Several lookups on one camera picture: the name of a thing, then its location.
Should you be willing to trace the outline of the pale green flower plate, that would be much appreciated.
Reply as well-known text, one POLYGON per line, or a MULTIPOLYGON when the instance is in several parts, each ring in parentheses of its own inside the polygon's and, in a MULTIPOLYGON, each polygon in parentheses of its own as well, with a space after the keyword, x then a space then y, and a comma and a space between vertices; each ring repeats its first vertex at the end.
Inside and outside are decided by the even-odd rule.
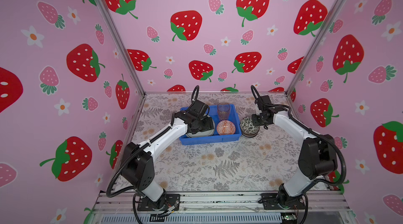
POLYGON ((214 124, 212 125, 205 125, 203 127, 203 130, 200 130, 199 128, 195 128, 195 127, 190 127, 188 129, 188 132, 185 134, 186 137, 188 138, 198 138, 198 137, 209 137, 209 136, 213 136, 214 131, 215 131, 215 126, 214 124))

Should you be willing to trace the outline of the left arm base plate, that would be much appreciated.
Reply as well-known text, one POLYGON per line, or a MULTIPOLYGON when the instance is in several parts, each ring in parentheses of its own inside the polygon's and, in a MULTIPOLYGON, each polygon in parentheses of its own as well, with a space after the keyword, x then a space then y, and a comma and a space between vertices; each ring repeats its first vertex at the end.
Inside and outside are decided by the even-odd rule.
POLYGON ((163 194, 160 199, 153 202, 148 197, 139 199, 136 207, 138 211, 177 211, 180 206, 180 194, 163 194))

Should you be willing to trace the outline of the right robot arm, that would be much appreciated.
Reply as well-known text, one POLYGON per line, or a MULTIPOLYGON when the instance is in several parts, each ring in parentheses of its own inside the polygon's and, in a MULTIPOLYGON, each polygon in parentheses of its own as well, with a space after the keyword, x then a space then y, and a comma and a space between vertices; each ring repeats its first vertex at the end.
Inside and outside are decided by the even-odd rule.
POLYGON ((254 95, 256 113, 251 116, 255 126, 267 128, 276 125, 294 138, 301 146, 298 158, 298 169, 286 183, 278 189, 277 204, 284 208, 291 208, 300 201, 314 185, 325 183, 337 186, 345 175, 342 174, 336 182, 328 181, 324 177, 338 168, 339 149, 330 135, 321 135, 299 122, 286 105, 271 103, 270 97, 254 95))

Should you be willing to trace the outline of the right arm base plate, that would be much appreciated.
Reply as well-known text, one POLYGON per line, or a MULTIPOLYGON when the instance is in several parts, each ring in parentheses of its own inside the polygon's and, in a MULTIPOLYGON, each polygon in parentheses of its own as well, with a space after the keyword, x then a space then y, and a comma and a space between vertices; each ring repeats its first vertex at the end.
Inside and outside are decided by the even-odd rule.
POLYGON ((265 210, 305 210, 301 196, 289 197, 283 194, 263 193, 258 200, 265 210))

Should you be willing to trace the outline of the black leaf pattern bowl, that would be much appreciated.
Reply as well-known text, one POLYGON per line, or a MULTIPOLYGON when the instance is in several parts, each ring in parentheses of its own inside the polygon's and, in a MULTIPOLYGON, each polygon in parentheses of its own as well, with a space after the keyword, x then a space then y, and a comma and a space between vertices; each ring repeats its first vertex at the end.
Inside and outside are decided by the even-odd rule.
POLYGON ((260 127, 253 124, 251 116, 247 116, 240 121, 240 130, 244 137, 253 138, 258 135, 260 127))

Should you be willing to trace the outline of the pink clear glass cup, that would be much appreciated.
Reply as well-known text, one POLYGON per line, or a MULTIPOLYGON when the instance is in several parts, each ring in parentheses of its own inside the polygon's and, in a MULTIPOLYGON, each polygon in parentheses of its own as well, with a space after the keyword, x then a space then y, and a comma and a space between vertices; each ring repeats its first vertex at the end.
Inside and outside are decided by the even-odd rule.
POLYGON ((230 115, 230 104, 222 102, 217 105, 217 115, 220 121, 225 121, 229 119, 230 115))

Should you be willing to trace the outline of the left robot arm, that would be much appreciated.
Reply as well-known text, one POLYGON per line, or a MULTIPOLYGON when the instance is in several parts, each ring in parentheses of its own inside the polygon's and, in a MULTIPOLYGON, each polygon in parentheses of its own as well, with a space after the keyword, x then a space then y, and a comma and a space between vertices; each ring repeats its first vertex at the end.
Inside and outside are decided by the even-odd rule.
POLYGON ((208 115, 209 112, 208 105, 192 99, 190 107, 173 113, 170 123, 150 139, 139 144, 129 144, 124 150, 126 159, 122 163, 120 176, 151 202, 165 202, 166 191, 155 181, 154 162, 181 136, 214 129, 214 121, 208 115))

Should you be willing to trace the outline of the orange patterned bowl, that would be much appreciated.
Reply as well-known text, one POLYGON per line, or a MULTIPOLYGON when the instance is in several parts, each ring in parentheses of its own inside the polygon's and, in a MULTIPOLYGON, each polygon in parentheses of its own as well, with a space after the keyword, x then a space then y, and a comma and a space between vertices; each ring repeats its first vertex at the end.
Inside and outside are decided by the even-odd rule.
POLYGON ((219 135, 233 135, 236 132, 235 124, 229 120, 220 121, 217 124, 216 129, 219 135))

